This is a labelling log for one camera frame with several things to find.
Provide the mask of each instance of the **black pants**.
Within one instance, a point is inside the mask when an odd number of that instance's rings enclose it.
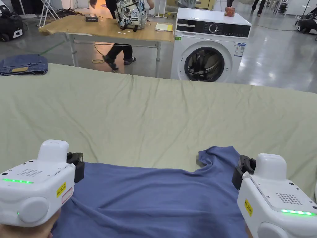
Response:
[[[256,5],[258,4],[259,0],[255,0],[254,1],[254,4],[252,6],[252,10],[255,10],[256,9]],[[261,14],[262,13],[262,10],[263,10],[263,7],[265,5],[265,0],[261,0],[261,3],[260,3],[260,8],[258,10],[258,14]]]
[[[231,7],[233,3],[233,0],[227,0],[227,7]]]
[[[111,15],[114,19],[116,19],[116,15],[114,13],[115,9],[117,8],[116,5],[113,6],[112,2],[116,3],[116,1],[112,0],[110,3],[108,3],[108,1],[106,0],[106,4],[108,9],[111,12]],[[127,46],[122,46],[122,45],[126,45],[126,44],[114,44],[113,47],[109,50],[108,52],[108,56],[110,59],[112,59],[113,61],[116,59],[117,55],[123,51],[124,54],[124,59],[131,59],[132,58],[132,47],[131,45],[127,45]]]

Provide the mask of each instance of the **washing machine drum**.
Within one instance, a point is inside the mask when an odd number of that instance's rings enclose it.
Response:
[[[184,66],[190,80],[215,82],[223,73],[224,59],[215,48],[202,47],[186,58]]]

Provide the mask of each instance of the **red label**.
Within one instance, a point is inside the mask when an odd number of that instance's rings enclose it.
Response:
[[[73,194],[73,187],[71,187],[61,198],[61,203],[63,204],[71,195]]]

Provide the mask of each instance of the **washing machine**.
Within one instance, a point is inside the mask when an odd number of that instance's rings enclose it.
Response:
[[[250,30],[237,13],[179,8],[171,79],[233,83]]]

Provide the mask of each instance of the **control panel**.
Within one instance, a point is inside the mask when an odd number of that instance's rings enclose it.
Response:
[[[176,30],[248,38],[251,26],[178,19]]]

